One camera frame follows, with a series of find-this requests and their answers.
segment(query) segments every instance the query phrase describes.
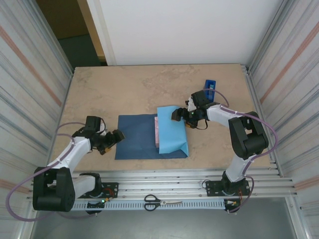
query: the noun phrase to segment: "beige tabletop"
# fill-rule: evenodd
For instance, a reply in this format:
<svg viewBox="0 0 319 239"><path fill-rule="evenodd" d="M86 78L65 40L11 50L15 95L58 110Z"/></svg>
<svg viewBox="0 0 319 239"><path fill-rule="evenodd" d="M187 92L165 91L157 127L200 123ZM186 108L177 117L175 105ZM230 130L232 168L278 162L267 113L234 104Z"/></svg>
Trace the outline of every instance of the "beige tabletop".
<svg viewBox="0 0 319 239"><path fill-rule="evenodd" d="M78 67L61 123L85 122L86 116L99 116L113 131L119 115L156 114L161 106L185 107L185 101L203 89L206 79L216 80L216 89L226 96L231 109L254 110L239 64ZM215 101L224 102L216 94ZM79 125L65 126L60 132L72 134L79 128ZM186 128L186 133L188 158L115 160L116 149L112 147L103 156L96 150L85 155L76 170L203 169L226 168L230 164L234 152L228 128L208 122L207 130ZM68 142L68 138L58 137L52 158ZM252 166L269 165L269 157L265 156Z"/></svg>

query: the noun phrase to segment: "metal wall panel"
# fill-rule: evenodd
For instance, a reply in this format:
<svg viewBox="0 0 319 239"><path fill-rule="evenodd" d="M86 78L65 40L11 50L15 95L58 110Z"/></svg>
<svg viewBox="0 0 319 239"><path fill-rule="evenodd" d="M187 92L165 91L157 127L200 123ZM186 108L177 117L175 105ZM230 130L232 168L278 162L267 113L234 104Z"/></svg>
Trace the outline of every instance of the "metal wall panel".
<svg viewBox="0 0 319 239"><path fill-rule="evenodd" d="M72 78L41 12L32 1L0 2L0 237L15 236L18 222L6 211L9 190L47 163ZM25 214L24 185L11 198Z"/></svg>
<svg viewBox="0 0 319 239"><path fill-rule="evenodd" d="M279 136L277 161L292 177L319 236L319 1L289 1L264 51L249 67L264 117Z"/></svg>

